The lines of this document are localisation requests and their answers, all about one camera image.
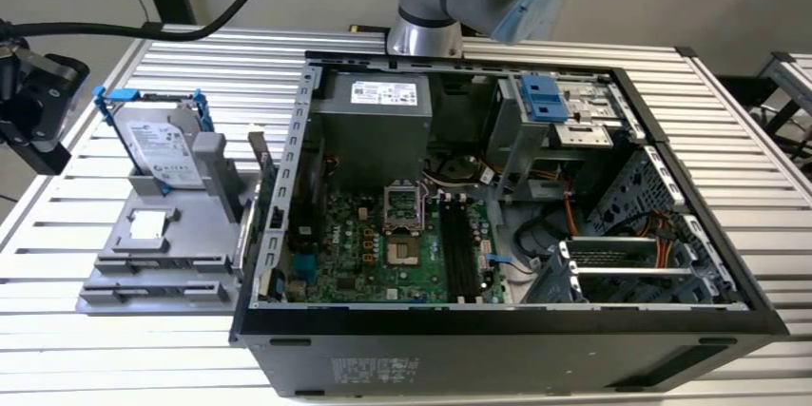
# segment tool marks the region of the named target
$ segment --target barcode label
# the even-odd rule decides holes
[[[417,106],[417,85],[356,81],[353,83],[353,104]]]

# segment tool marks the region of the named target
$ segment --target blue plastic latch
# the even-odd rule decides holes
[[[488,261],[495,261],[496,263],[511,263],[511,257],[508,256],[497,256],[495,254],[488,254],[484,256]]]
[[[205,99],[205,95],[200,92],[200,89],[195,89],[195,93],[192,94],[192,100],[197,106],[197,116],[200,118],[200,127],[204,132],[215,131],[215,123],[212,122],[212,115],[208,112],[208,100]]]
[[[519,78],[519,85],[531,119],[540,123],[565,122],[569,110],[559,93],[556,80],[549,76],[525,75]]]
[[[316,256],[311,254],[299,254],[293,257],[293,270],[300,280],[307,282],[307,285],[316,283]]]
[[[141,97],[141,93],[139,92],[139,90],[127,88],[111,90],[111,93],[107,96],[108,100],[112,100],[115,102],[132,102],[139,97]]]

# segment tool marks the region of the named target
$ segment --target black cable hose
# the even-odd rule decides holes
[[[144,38],[145,40],[160,40],[164,42],[193,42],[208,37],[237,14],[248,0],[235,0],[223,14],[203,29],[189,32],[163,32],[160,30],[144,30],[127,26],[96,23],[31,23],[11,25],[0,23],[0,41],[8,37],[37,37],[43,35],[113,35],[116,37]]]
[[[629,217],[628,217],[628,218],[625,218],[623,221],[620,221],[619,223],[616,223],[616,224],[615,224],[612,227],[609,227],[609,229],[607,229],[607,231],[604,232],[604,234],[603,234],[601,236],[604,236],[604,237],[611,237],[612,235],[617,235],[617,234],[619,234],[619,233],[621,233],[624,230],[628,230],[628,229],[631,228],[631,227],[629,227],[629,224],[631,224],[633,221],[636,221],[636,220],[639,220],[639,219],[644,218],[645,216],[653,216],[653,217],[656,217],[656,218],[661,218],[661,219],[664,219],[664,217],[663,217],[660,214],[657,214],[656,212],[653,212],[653,211],[648,211],[648,212],[645,212],[645,213],[637,213],[636,215],[629,216]]]
[[[517,271],[519,273],[521,273],[523,275],[528,275],[528,276],[533,275],[533,272],[532,272],[532,271],[528,271],[528,270],[524,270],[524,269],[519,268],[519,265],[516,265],[515,263],[509,263],[509,262],[507,262],[507,261],[503,261],[503,262],[500,262],[499,264],[500,264],[500,265],[509,266],[509,267],[511,267],[513,270],[516,270],[516,271]]]
[[[541,257],[549,258],[549,256],[551,256],[549,252],[531,251],[521,245],[521,235],[531,228],[533,228],[535,225],[541,224],[544,226],[544,229],[547,229],[547,231],[551,233],[551,235],[553,235],[553,237],[556,237],[557,239],[563,240],[565,238],[564,232],[561,230],[559,230],[547,221],[547,218],[549,217],[551,214],[553,214],[556,212],[557,209],[559,209],[559,206],[556,204],[548,204],[547,206],[544,206],[544,209],[541,210],[540,214],[536,217],[528,219],[525,222],[523,222],[519,225],[519,227],[516,227],[516,230],[512,232],[511,242],[512,242],[513,249],[528,259],[537,259]]]

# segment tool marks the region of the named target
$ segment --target blue clip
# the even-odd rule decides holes
[[[531,109],[531,119],[540,123],[563,123],[569,110],[559,93],[556,80],[549,76],[524,75],[519,78],[521,97]]]
[[[108,100],[113,102],[132,102],[136,99],[141,98],[141,92],[137,89],[128,89],[121,87],[119,89],[111,90],[111,93],[107,96]]]
[[[113,113],[111,113],[111,110],[107,108],[108,98],[104,97],[104,92],[107,92],[107,89],[104,88],[104,86],[97,86],[93,88],[92,104],[96,105],[96,109],[99,110],[99,113],[101,114],[101,119],[104,119],[104,123],[109,127],[113,128],[113,131],[117,136],[117,140],[121,142],[121,146],[124,146],[124,151],[127,152],[127,157],[129,157],[129,162],[132,162],[132,166],[136,170],[136,174],[144,175],[144,171],[139,167],[139,162],[136,161],[136,158],[132,155],[132,151],[129,150],[129,147],[127,147],[127,142],[124,142],[124,137],[121,136],[121,132],[117,129],[116,118],[113,117]]]
[[[508,256],[497,256],[495,254],[488,254],[484,257],[488,261],[495,261],[496,263],[512,263],[511,257]]]
[[[111,113],[111,110],[107,108],[107,99],[104,97],[105,91],[107,89],[104,88],[104,86],[96,86],[92,89],[92,104],[96,105],[96,109],[101,114],[101,119],[104,120],[104,123],[108,126],[115,127],[116,121],[113,121],[113,113]]]
[[[215,123],[212,122],[212,115],[208,112],[208,100],[205,99],[205,95],[200,92],[200,89],[195,89],[195,93],[192,94],[192,100],[197,106],[197,115],[200,116],[200,128],[204,132],[215,131]]]

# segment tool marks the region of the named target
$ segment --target circuit board component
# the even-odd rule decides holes
[[[412,236],[424,228],[424,200],[420,187],[396,181],[383,189],[383,229],[387,234],[404,230]]]

